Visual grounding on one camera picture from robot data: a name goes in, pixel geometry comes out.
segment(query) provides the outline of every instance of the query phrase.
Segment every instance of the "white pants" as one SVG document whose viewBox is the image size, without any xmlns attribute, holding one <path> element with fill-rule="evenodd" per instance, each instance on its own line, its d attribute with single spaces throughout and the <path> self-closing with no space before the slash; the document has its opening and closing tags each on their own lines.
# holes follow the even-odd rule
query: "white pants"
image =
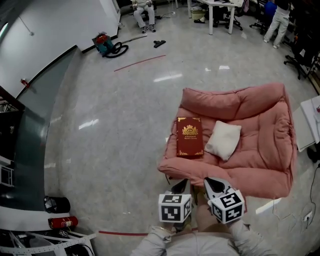
<svg viewBox="0 0 320 256">
<path fill-rule="evenodd" d="M 287 28 L 289 25 L 289 14 L 287 11 L 281 9 L 279 6 L 277 7 L 275 14 L 273 16 L 272 23 L 264 36 L 264 40 L 268 41 L 274 34 L 275 30 L 279 27 L 278 35 L 273 42 L 273 45 L 279 47 L 280 42 L 286 34 Z"/>
<path fill-rule="evenodd" d="M 154 7 L 151 5 L 150 7 L 146 4 L 144 7 L 138 6 L 138 8 L 133 12 L 133 16 L 135 17 L 136 21 L 139 24 L 139 28 L 143 28 L 146 24 L 141 17 L 141 14 L 147 11 L 149 15 L 149 25 L 155 24 L 155 10 Z"/>
</svg>

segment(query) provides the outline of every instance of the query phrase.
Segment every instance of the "red cylinder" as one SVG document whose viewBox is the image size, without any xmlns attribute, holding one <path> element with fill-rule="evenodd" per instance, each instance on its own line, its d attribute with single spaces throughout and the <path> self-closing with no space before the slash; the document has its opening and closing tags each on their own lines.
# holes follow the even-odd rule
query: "red cylinder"
<svg viewBox="0 0 320 256">
<path fill-rule="evenodd" d="M 66 227 L 78 225 L 78 219 L 75 216 L 63 218 L 50 218 L 48 219 L 49 226 L 52 229 L 62 229 Z"/>
</svg>

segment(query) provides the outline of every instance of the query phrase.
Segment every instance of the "red tape line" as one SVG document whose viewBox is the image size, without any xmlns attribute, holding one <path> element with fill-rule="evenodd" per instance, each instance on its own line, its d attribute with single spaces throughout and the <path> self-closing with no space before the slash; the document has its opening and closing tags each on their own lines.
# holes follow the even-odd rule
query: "red tape line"
<svg viewBox="0 0 320 256">
<path fill-rule="evenodd" d="M 127 236 L 127 237 L 146 237 L 148 233 L 121 233 L 121 232 L 109 232 L 109 231 L 99 231 L 100 234 L 105 235 L 115 235 L 115 236 Z"/>
<path fill-rule="evenodd" d="M 119 70 L 123 70 L 123 69 L 128 68 L 128 67 L 130 67 L 130 66 L 133 66 L 133 65 L 135 65 L 135 64 L 139 64 L 139 63 L 142 63 L 142 62 L 147 62 L 147 61 L 150 61 L 150 60 L 153 60 L 153 59 L 157 59 L 157 58 L 160 58 L 160 57 L 164 57 L 164 56 L 166 56 L 166 55 L 160 55 L 160 56 L 153 57 L 153 58 L 147 58 L 147 59 L 145 59 L 145 60 L 138 61 L 138 62 L 133 63 L 133 64 L 130 64 L 130 65 L 128 65 L 128 66 L 124 66 L 124 67 L 118 68 L 118 69 L 116 69 L 114 72 L 119 71 Z"/>
</svg>

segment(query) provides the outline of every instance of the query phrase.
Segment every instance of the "pink armchair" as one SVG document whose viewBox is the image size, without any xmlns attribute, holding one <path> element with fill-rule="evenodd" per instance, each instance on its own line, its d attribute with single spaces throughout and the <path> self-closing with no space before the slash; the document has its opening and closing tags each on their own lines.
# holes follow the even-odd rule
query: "pink armchair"
<svg viewBox="0 0 320 256">
<path fill-rule="evenodd" d="M 293 182 L 297 158 L 296 134 L 285 86 L 270 83 L 239 90 L 183 90 L 177 117 L 200 117 L 203 146 L 217 120 L 242 126 L 230 159 L 204 152 L 196 159 L 177 157 L 176 119 L 171 126 L 158 170 L 174 179 L 204 185 L 205 177 L 222 178 L 246 196 L 286 197 Z"/>
</svg>

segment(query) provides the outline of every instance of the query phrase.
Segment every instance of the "red book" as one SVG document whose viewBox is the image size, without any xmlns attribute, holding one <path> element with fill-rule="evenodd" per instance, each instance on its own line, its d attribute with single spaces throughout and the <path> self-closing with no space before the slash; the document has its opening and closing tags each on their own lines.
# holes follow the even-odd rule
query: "red book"
<svg viewBox="0 0 320 256">
<path fill-rule="evenodd" d="M 188 158 L 204 154 L 202 124 L 199 117 L 177 117 L 176 155 Z"/>
</svg>

